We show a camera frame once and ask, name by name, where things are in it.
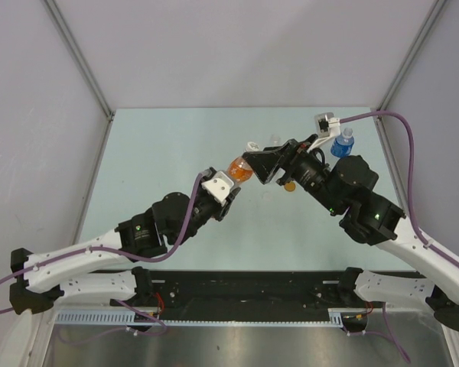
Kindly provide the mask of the white green-printed bottle cap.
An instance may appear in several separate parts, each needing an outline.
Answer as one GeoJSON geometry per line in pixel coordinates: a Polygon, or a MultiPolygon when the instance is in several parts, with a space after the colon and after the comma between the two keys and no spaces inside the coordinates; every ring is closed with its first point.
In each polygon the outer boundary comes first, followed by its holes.
{"type": "Polygon", "coordinates": [[[260,151],[260,147],[254,141],[248,141],[246,143],[245,150],[246,150],[246,152],[256,152],[256,151],[260,151]]]}

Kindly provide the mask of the clear water bottle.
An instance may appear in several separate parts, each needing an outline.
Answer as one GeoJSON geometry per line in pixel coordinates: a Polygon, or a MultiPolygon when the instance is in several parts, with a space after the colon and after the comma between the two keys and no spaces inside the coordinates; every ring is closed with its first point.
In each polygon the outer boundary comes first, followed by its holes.
{"type": "Polygon", "coordinates": [[[270,145],[271,146],[280,146],[281,143],[281,138],[278,135],[271,135],[270,138],[270,145]]]}

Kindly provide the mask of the orange drink bottle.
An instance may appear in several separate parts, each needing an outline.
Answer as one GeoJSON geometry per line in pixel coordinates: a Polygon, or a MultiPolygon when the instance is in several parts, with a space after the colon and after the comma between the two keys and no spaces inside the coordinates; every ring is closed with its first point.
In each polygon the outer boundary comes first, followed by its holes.
{"type": "Polygon", "coordinates": [[[253,176],[253,170],[242,156],[235,158],[227,168],[228,175],[236,182],[237,186],[248,181],[253,176]]]}

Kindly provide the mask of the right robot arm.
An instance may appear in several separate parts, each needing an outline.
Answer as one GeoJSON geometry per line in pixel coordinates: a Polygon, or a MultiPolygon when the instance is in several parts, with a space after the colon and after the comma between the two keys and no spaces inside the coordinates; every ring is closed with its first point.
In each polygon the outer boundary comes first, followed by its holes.
{"type": "Polygon", "coordinates": [[[367,244],[403,260],[419,278],[377,274],[347,268],[337,285],[339,301],[355,307],[360,301],[390,303],[426,312],[442,325],[459,332],[459,258],[441,254],[437,242],[424,245],[410,219],[393,202],[374,193],[379,176],[359,155],[350,155],[329,167],[308,150],[306,141],[294,139],[280,147],[243,154],[262,184],[278,171],[278,184],[294,181],[333,216],[355,242],[367,244]]]}

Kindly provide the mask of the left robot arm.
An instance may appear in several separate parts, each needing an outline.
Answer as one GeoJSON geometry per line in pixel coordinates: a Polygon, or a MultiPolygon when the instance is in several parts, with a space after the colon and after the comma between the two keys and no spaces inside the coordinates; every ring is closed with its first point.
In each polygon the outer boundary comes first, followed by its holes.
{"type": "Polygon", "coordinates": [[[129,261],[168,259],[209,220],[222,221],[240,190],[239,182],[228,172],[210,167],[197,175],[190,195],[169,193],[94,239],[53,252],[14,250],[11,271],[15,281],[9,287],[13,311],[43,313],[59,300],[72,299],[148,304],[154,288],[147,271],[126,271],[108,280],[100,270],[129,261]]]}

